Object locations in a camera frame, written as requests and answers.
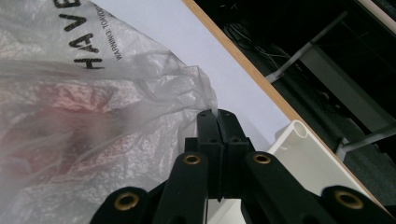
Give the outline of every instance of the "plastic bag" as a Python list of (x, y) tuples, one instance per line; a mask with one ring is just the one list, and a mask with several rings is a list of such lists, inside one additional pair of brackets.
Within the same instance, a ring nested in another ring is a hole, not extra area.
[(1, 1), (0, 36), (0, 223), (89, 223), (216, 110), (199, 67), (91, 2)]

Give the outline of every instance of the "metal screw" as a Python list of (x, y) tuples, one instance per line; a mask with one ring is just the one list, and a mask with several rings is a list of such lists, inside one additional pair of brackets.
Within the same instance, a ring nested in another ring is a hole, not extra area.
[(199, 163), (201, 161), (201, 158), (195, 155), (188, 155), (184, 157), (183, 161), (188, 165), (194, 165)]
[(339, 202), (340, 204), (342, 204), (345, 207), (348, 207), (351, 209), (362, 209), (363, 208), (363, 202), (361, 201), (361, 199), (352, 193), (349, 193), (344, 190), (337, 190), (334, 194), (335, 194), (335, 199), (337, 200), (337, 202)]
[(139, 196), (133, 192), (124, 192), (117, 197), (114, 207), (120, 211), (127, 211), (139, 203)]
[(271, 162), (271, 158), (262, 154), (254, 155), (253, 160), (259, 164), (268, 164)]

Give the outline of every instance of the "dark floor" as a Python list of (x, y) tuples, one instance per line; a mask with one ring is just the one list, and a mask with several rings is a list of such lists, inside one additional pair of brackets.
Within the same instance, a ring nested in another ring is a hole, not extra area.
[[(222, 30), (264, 75), (288, 59), (277, 46), (252, 45), (243, 22), (226, 24)], [(290, 67), (273, 86), (331, 150), (337, 149), (342, 138), (350, 142), (365, 135), (353, 116), (302, 64)], [(347, 153), (344, 163), (382, 204), (396, 204), (396, 166), (378, 145)]]

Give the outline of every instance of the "black mechanical part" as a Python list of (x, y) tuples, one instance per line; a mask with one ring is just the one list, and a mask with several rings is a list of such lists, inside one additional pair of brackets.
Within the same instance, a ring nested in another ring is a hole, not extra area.
[(245, 162), (248, 183), (245, 194), (252, 194), (247, 197), (256, 199), (262, 209), (258, 216), (266, 216), (269, 223), (336, 223), (275, 156), (250, 152)]
[(324, 189), (321, 201), (327, 211), (340, 223), (395, 223), (396, 220), (360, 192), (343, 186)]
[(247, 224), (396, 223), (356, 190), (309, 192), (271, 154), (255, 151), (236, 116), (210, 110), (197, 116), (198, 137), (186, 138), (167, 181), (149, 193), (110, 194), (91, 224), (202, 224), (207, 200), (241, 199)]
[(204, 154), (185, 152), (175, 161), (153, 224), (206, 223), (208, 162)]
[(111, 193), (99, 207), (91, 224), (145, 223), (148, 194), (143, 189), (127, 187)]

